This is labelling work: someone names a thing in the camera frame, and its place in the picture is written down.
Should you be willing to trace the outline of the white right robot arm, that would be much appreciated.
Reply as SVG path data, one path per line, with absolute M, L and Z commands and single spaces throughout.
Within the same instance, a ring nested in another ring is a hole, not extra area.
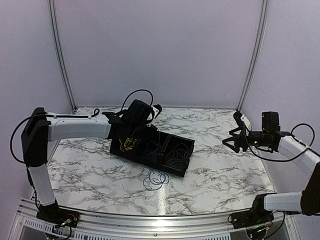
M 294 163 L 308 175 L 305 189 L 295 192 L 258 195 L 253 201 L 247 219 L 258 224 L 268 212 L 285 212 L 318 216 L 320 214 L 320 155 L 310 145 L 302 143 L 286 131 L 249 131 L 245 124 L 229 132 L 222 144 L 235 153 L 249 150 L 254 156 L 271 163 Z M 279 153 L 282 159 L 262 157 L 253 147 L 266 147 Z

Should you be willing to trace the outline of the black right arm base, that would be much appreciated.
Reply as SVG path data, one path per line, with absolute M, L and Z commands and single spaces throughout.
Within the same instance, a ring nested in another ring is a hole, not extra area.
M 234 229 L 271 223 L 274 220 L 274 215 L 272 211 L 264 208 L 264 198 L 266 196 L 266 194 L 257 195 L 249 210 L 231 213 L 227 221 L 233 225 Z

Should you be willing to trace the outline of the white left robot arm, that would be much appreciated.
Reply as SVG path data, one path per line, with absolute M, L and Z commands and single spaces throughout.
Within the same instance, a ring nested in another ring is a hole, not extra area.
M 51 222 L 58 223 L 64 215 L 62 209 L 56 206 L 49 177 L 48 143 L 81 138 L 143 138 L 161 111 L 161 105 L 147 104 L 138 99 L 118 112 L 101 112 L 96 108 L 92 114 L 83 115 L 49 113 L 37 107 L 31 116 L 15 127 L 10 136 L 9 149 L 12 157 L 26 166 L 30 184 L 44 207 L 44 215 Z

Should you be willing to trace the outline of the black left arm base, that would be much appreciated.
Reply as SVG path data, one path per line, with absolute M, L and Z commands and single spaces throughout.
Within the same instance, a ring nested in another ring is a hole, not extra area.
M 80 213 L 78 211 L 61 208 L 58 202 L 49 205 L 36 205 L 37 215 L 40 220 L 53 223 L 56 227 L 72 227 L 76 228 L 78 225 Z

